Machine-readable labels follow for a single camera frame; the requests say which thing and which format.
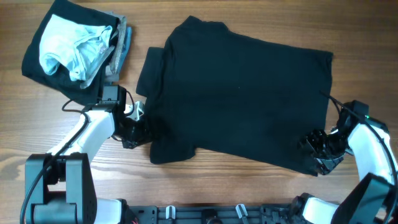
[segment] black mount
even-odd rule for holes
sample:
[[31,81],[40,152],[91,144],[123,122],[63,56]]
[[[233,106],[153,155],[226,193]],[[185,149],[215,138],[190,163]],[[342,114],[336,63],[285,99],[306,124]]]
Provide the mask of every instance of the black mount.
[[[25,164],[25,191],[52,158],[33,154]],[[51,192],[48,185],[66,181],[66,191]],[[26,223],[94,223],[97,200],[87,154],[60,156],[36,185],[26,210]]]
[[[297,196],[291,204],[264,204],[246,207],[246,221],[250,224],[310,224],[302,217],[309,194]],[[243,224],[236,207],[177,207],[175,219],[166,217],[166,209],[155,206],[131,206],[140,224]]]
[[[396,191],[384,178],[369,173],[339,205],[331,223],[382,223],[376,215],[380,208],[384,207],[386,211],[391,209],[391,198],[394,198]],[[396,215],[390,223],[397,223]]]
[[103,97],[95,106],[89,110],[103,110],[109,108],[115,120],[114,136],[121,138],[123,148],[134,149],[137,146],[152,141],[152,134],[146,123],[146,116],[142,115],[139,121],[126,117],[126,89],[119,85],[105,86]]
[[312,152],[316,162],[315,170],[322,175],[329,174],[344,159],[346,141],[337,134],[327,135],[324,130],[314,130],[306,135],[298,148]]

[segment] t-shirt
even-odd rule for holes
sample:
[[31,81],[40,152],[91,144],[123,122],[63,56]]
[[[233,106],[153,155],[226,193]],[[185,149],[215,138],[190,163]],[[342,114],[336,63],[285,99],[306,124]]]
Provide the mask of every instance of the t-shirt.
[[150,161],[201,147],[316,175],[300,138],[324,129],[333,54],[235,34],[190,16],[151,47],[137,94],[154,134]]
[[88,26],[111,26],[112,34],[116,31],[118,18],[94,9],[81,7],[66,0],[55,0],[50,10],[43,18],[43,21],[40,23],[39,28],[33,36],[32,43],[26,50],[24,60],[22,61],[23,76],[61,91],[69,99],[75,100],[81,105],[97,103],[98,98],[101,98],[102,96],[105,67],[112,55],[105,60],[94,80],[91,82],[91,85],[85,89],[81,89],[80,87],[80,84],[83,81],[70,80],[69,70],[63,65],[58,67],[55,74],[47,75],[39,63],[39,44],[42,34],[44,33],[44,29],[49,23],[52,14],[69,21],[76,22],[77,24],[85,24]]

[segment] folded clothes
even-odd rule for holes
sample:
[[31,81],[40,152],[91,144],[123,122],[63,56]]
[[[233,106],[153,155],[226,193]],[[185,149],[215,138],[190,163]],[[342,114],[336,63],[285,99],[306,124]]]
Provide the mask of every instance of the folded clothes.
[[[33,36],[22,62],[23,76],[61,91],[69,99],[73,99],[81,105],[96,103],[98,98],[102,96],[105,67],[109,64],[113,53],[111,52],[98,68],[93,69],[98,72],[92,77],[91,84],[84,89],[82,89],[82,84],[84,86],[87,83],[84,84],[83,80],[72,81],[70,71],[62,64],[58,66],[53,75],[47,75],[39,62],[39,45],[44,30],[53,15],[86,26],[111,26],[111,37],[117,30],[119,19],[94,9],[81,7],[66,0],[55,0]],[[113,38],[107,44],[108,46],[116,46],[117,43],[118,38]]]
[[87,80],[96,75],[91,67],[101,65],[111,33],[111,26],[86,26],[53,14],[40,41],[40,65],[53,75],[62,64],[71,81]]
[[202,147],[316,175],[300,138],[325,127],[332,53],[273,44],[189,17],[151,47],[137,84],[155,136],[150,160]]

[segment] black t-shirt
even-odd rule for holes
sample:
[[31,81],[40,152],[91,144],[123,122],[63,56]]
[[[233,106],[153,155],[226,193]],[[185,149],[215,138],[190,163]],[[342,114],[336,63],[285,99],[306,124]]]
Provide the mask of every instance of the black t-shirt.
[[150,48],[137,93],[155,140],[154,164],[202,147],[316,175],[299,138],[325,127],[333,54],[232,33],[190,16]]
[[80,89],[80,83],[82,81],[73,82],[70,80],[69,70],[63,65],[60,65],[53,75],[47,75],[44,73],[43,68],[39,63],[39,44],[52,14],[56,14],[64,19],[76,22],[77,24],[89,26],[112,26],[112,34],[116,31],[118,18],[94,9],[81,7],[67,0],[55,0],[50,10],[43,18],[43,21],[40,23],[39,28],[33,36],[32,43],[26,50],[24,60],[22,61],[23,76],[61,91],[65,96],[69,97],[69,99],[73,99],[81,105],[97,103],[98,98],[102,95],[105,66],[111,59],[112,54],[102,64],[102,67],[96,74],[91,85],[85,89]]

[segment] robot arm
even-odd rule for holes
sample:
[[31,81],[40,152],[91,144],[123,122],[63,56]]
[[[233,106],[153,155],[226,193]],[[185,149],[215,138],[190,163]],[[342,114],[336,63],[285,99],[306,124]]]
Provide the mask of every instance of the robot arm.
[[[40,179],[29,200],[26,223],[139,224],[140,214],[134,213],[125,200],[96,198],[90,171],[90,162],[102,143],[111,136],[121,138],[125,148],[134,148],[151,141],[152,135],[146,129],[142,103],[136,102],[133,114],[127,117],[124,114],[125,105],[125,89],[120,86],[107,86],[103,99],[97,105],[84,109],[89,117],[88,125],[50,166],[47,175]],[[353,101],[350,107],[359,114],[368,114],[367,105],[360,102]],[[32,185],[33,178],[46,161],[61,150],[83,126],[84,121],[85,117],[82,115],[66,138],[47,154],[34,154],[28,158],[25,166],[26,190]],[[369,121],[391,152],[386,126],[373,119]],[[260,211],[266,211],[266,208],[273,211],[269,213],[269,217],[265,213],[259,213],[263,221],[314,224],[372,223],[379,209],[391,203],[388,198],[396,189],[392,185],[393,178],[387,156],[373,133],[346,111],[341,111],[337,127],[331,134],[326,135],[323,130],[315,130],[300,141],[299,147],[312,152],[317,163],[316,170],[323,175],[331,172],[347,152],[355,155],[361,182],[341,205],[322,201],[309,194],[296,197],[291,204],[281,206],[283,208],[263,205],[259,207]],[[58,181],[66,182],[66,191],[50,192],[47,186]],[[251,224],[250,215],[257,209],[250,209],[252,211],[248,213],[244,205],[237,206],[237,218],[245,224]],[[171,206],[159,210],[165,210],[165,222],[173,224],[175,219],[178,219],[178,213],[188,209],[176,211],[175,207]],[[201,211],[201,208],[195,208],[194,211]],[[217,220],[217,223],[222,223],[215,211],[209,212],[208,208],[203,208],[201,212],[202,216],[207,213],[215,214],[211,215],[210,219],[207,219],[206,215],[202,217],[202,223],[203,220]]]

